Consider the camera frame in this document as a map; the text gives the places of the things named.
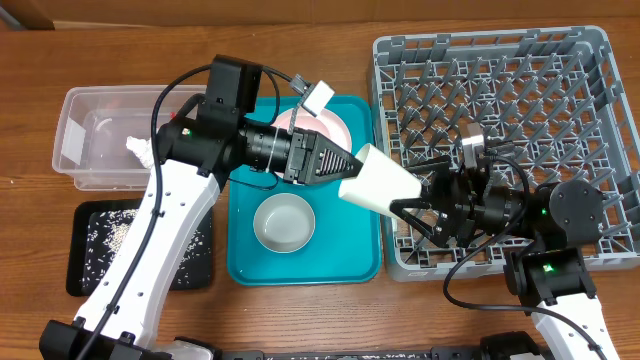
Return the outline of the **white napkin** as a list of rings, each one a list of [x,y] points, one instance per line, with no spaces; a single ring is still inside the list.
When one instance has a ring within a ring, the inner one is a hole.
[[[154,157],[150,139],[139,139],[129,136],[126,139],[126,148],[131,151],[146,169],[154,166]]]

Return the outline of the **grey bowl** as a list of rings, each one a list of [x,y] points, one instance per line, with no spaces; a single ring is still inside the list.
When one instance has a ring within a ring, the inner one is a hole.
[[[311,240],[316,217],[310,204],[292,193],[279,193],[257,208],[253,229],[259,243],[271,252],[293,253]]]

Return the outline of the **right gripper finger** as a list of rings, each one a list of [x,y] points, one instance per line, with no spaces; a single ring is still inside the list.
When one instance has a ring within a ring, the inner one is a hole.
[[[424,238],[440,248],[446,248],[450,235],[446,231],[448,215],[437,211],[436,222],[429,225],[421,217],[412,213],[412,210],[429,210],[431,205],[424,199],[396,199],[390,203],[390,211],[393,215],[406,222],[410,227],[417,230]]]
[[[417,177],[423,187],[445,187],[449,186],[453,179],[451,163],[451,157],[444,155],[409,165],[406,170]]]

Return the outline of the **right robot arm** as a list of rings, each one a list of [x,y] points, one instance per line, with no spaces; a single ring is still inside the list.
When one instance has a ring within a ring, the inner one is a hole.
[[[475,167],[449,170],[441,157],[416,166],[435,173],[413,197],[396,199],[390,211],[425,240],[465,249],[445,277],[507,236],[529,240],[507,254],[503,272],[518,304],[481,304],[447,299],[466,309],[523,312],[530,316],[556,359],[615,359],[595,284],[581,248],[600,240],[603,194],[582,180],[531,188],[513,159],[488,155]]]

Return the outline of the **cream paper cup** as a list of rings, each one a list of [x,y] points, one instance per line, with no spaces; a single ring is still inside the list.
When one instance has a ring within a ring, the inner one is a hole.
[[[374,145],[364,145],[356,159],[363,166],[355,178],[341,181],[338,190],[341,200],[398,219],[390,211],[391,202],[420,196],[421,182]]]

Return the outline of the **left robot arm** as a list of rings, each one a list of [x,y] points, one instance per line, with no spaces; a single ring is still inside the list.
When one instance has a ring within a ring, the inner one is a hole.
[[[126,238],[100,284],[71,323],[50,321],[39,340],[45,359],[217,359],[197,340],[160,345],[164,303],[202,219],[240,166],[288,183],[355,177],[361,162],[326,136],[250,119],[270,67],[219,55],[205,66],[203,92],[166,124],[151,125],[153,167]]]

